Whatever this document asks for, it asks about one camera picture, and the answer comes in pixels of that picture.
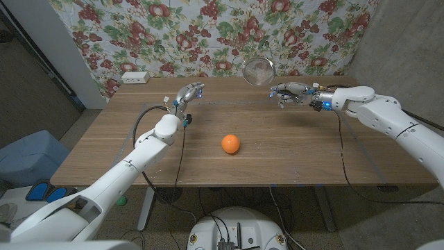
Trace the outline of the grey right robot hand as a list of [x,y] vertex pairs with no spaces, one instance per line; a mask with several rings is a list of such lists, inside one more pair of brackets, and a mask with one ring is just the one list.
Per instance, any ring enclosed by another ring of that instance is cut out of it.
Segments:
[[320,112],[323,109],[323,102],[315,98],[318,93],[319,89],[315,87],[310,87],[304,83],[290,82],[273,86],[269,97],[276,97],[281,108],[287,103],[292,103],[300,106],[310,106],[315,111]]

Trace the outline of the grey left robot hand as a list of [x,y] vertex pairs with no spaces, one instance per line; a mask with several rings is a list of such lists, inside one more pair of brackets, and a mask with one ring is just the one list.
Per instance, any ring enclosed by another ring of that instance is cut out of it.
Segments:
[[173,100],[170,113],[178,117],[184,127],[187,127],[192,123],[191,114],[185,112],[187,105],[192,100],[202,97],[204,87],[205,85],[201,82],[190,83],[189,85],[182,87],[178,91],[176,98]]

